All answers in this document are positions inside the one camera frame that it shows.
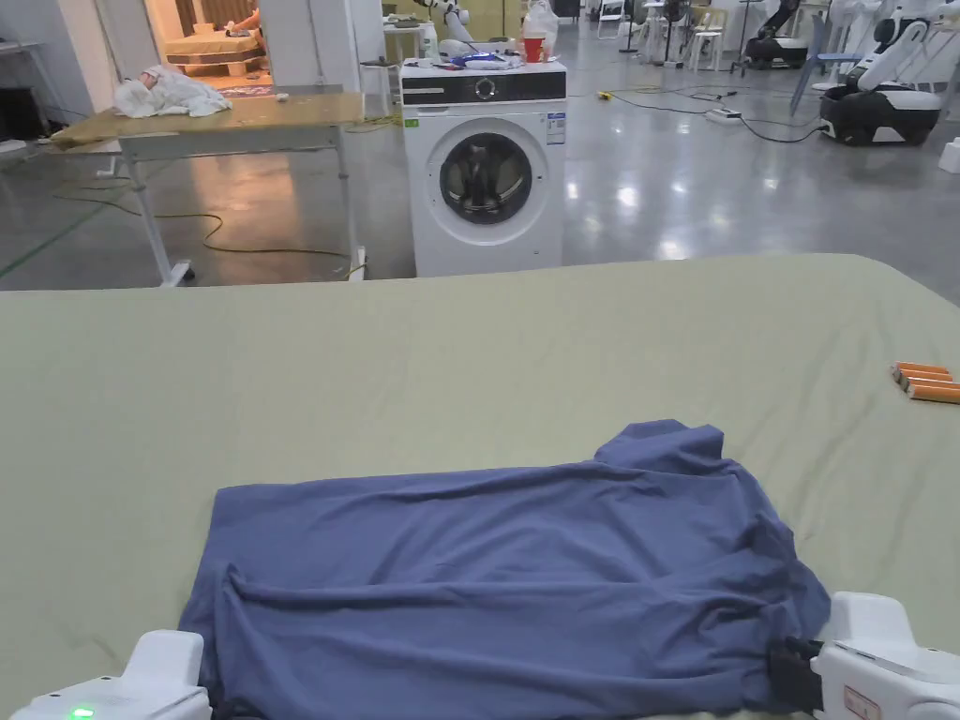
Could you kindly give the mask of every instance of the white cloth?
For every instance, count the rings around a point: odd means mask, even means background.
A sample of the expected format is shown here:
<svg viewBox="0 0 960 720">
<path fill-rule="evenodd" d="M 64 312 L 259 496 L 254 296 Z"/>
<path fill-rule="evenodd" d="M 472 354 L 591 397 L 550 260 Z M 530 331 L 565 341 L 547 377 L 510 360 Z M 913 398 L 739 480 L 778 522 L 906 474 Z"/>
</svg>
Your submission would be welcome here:
<svg viewBox="0 0 960 720">
<path fill-rule="evenodd" d="M 233 107 L 233 103 L 209 85 L 198 83 L 162 65 L 144 72 L 156 78 L 156 85 L 150 89 L 139 80 L 124 81 L 113 96 L 113 106 L 121 114 L 128 117 L 205 117 Z"/>
</svg>

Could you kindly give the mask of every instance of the wrinkled fabric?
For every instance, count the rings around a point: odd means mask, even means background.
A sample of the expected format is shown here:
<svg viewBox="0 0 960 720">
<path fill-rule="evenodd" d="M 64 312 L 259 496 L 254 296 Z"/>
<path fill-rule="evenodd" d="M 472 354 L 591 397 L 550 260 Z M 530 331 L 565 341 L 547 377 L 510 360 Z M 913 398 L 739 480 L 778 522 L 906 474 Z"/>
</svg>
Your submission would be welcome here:
<svg viewBox="0 0 960 720">
<path fill-rule="evenodd" d="M 768 642 L 829 600 L 722 446 L 665 420 L 573 465 L 221 490 L 180 628 L 268 718 L 774 708 Z"/>
<path fill-rule="evenodd" d="M 126 80 L 117 87 L 113 95 L 114 108 L 127 117 L 205 117 L 233 107 L 233 103 L 208 84 L 200 83 L 162 65 L 156 65 L 144 72 L 156 78 L 156 85 L 152 89 L 139 80 Z"/>
</svg>

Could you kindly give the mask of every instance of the red cup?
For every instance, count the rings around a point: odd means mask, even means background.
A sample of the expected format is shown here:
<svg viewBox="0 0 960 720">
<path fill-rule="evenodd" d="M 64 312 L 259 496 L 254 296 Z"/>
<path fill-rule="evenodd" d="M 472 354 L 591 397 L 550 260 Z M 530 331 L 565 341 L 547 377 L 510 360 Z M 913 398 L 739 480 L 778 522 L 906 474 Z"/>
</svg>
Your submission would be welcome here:
<svg viewBox="0 0 960 720">
<path fill-rule="evenodd" d="M 523 39 L 523 50 L 527 54 L 527 62 L 545 62 L 543 40 L 543 37 L 525 37 Z"/>
</svg>

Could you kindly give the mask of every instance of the battery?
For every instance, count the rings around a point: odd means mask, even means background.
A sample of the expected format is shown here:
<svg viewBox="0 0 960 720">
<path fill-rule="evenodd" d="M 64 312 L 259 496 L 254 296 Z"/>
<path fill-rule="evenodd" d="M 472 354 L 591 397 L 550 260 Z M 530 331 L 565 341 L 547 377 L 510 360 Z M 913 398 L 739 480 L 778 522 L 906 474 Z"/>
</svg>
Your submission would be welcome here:
<svg viewBox="0 0 960 720">
<path fill-rule="evenodd" d="M 921 372 L 919 370 L 906 370 L 900 374 L 900 386 L 906 390 L 908 385 L 916 380 L 937 380 L 938 382 L 953 382 L 953 375 L 949 372 Z"/>
<path fill-rule="evenodd" d="M 912 383 L 907 388 L 911 400 L 932 400 L 933 402 L 952 402 L 960 404 L 960 384 L 957 383 Z"/>
<path fill-rule="evenodd" d="M 890 372 L 896 377 L 903 371 L 916 370 L 919 372 L 937 372 L 941 375 L 949 375 L 950 371 L 940 365 L 921 365 L 920 363 L 894 363 L 890 367 Z"/>
</svg>

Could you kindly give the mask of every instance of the doorway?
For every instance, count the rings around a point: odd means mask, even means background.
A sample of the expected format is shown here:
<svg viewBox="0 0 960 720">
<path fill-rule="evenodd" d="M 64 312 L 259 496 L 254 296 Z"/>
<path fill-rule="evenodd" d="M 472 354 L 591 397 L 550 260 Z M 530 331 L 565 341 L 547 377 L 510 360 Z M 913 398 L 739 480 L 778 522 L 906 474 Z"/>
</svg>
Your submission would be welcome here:
<svg viewBox="0 0 960 720">
<path fill-rule="evenodd" d="M 146 0 L 160 60 L 227 98 L 273 92 L 257 0 Z M 240 30 L 228 35 L 232 22 Z"/>
</svg>

